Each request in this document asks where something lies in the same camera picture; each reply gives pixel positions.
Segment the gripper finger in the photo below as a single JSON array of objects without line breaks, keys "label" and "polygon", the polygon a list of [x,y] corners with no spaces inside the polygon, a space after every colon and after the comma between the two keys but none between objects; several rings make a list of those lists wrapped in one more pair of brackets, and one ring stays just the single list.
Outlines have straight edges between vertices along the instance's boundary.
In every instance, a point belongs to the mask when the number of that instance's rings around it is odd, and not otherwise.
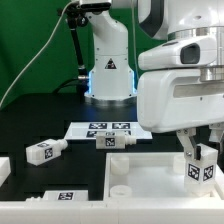
[{"label": "gripper finger", "polygon": [[224,138],[224,122],[213,123],[209,126],[211,130],[209,141],[215,143],[221,143]]},{"label": "gripper finger", "polygon": [[194,140],[196,129],[188,128],[177,130],[176,135],[184,149],[184,157],[190,161],[200,160],[201,147],[197,145]]}]

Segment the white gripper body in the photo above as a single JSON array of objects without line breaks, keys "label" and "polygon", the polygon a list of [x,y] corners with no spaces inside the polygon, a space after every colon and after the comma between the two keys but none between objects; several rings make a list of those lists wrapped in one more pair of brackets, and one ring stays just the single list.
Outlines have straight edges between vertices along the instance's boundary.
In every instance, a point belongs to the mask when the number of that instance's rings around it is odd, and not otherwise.
[{"label": "white gripper body", "polygon": [[145,72],[137,90],[137,120],[146,131],[224,122],[224,82],[201,82],[198,69]]}]

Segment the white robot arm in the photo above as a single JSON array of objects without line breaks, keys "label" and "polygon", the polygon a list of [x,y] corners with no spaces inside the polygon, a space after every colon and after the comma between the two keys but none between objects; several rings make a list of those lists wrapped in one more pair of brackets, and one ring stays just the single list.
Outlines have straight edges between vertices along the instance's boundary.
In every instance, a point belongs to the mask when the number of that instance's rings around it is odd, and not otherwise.
[{"label": "white robot arm", "polygon": [[88,96],[123,100],[133,90],[126,28],[109,8],[138,7],[141,29],[163,43],[142,52],[138,65],[137,119],[154,133],[175,131],[191,158],[193,129],[207,125],[209,141],[224,142],[224,0],[87,0],[95,65]]}]

